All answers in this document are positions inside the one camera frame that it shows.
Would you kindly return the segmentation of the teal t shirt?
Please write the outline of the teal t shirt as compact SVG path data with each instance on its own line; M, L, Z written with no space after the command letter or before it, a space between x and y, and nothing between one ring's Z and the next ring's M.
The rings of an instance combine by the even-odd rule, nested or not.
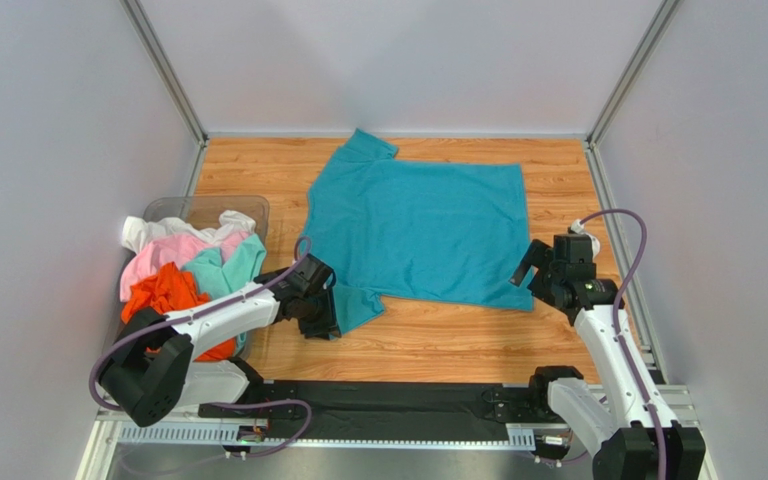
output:
M530 240L521 167L397 153L356 130L307 194L304 233L335 273L340 330L382 315L385 297L531 311L510 281Z

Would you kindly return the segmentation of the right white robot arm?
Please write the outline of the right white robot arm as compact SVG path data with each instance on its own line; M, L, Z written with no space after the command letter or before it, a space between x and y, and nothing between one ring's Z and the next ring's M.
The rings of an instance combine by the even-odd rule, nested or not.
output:
M623 295L600 279L594 242L568 231L552 243L530 243L509 281L562 312L582 339L603 382L600 402L567 367L543 367L533 378L548 409L582 441L596 479L696 479L705 440L669 406L637 350Z

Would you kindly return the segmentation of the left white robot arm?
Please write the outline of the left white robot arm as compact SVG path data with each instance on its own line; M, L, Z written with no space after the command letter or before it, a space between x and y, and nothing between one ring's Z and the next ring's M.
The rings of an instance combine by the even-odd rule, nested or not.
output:
M240 400L249 374L230 360L200 356L241 334L295 320L307 338L340 334L334 304L334 270L312 254L262 274L232 294L161 314L138 311L92 366L89 392L110 411L139 427L152 426L181 407Z

